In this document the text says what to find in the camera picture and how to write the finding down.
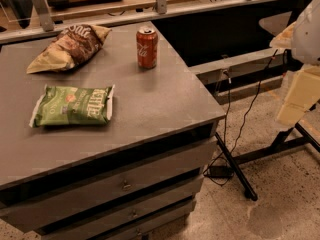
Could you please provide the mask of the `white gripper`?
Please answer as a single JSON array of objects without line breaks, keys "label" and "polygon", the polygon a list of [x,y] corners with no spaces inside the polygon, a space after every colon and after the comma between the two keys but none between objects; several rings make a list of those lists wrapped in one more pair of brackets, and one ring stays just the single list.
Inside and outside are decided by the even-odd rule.
[{"label": "white gripper", "polygon": [[[270,46],[292,50],[292,56],[304,64],[320,64],[320,0],[311,3],[280,34]],[[302,66],[288,71],[281,86],[281,105],[275,121],[293,127],[320,99],[320,67]]]}]

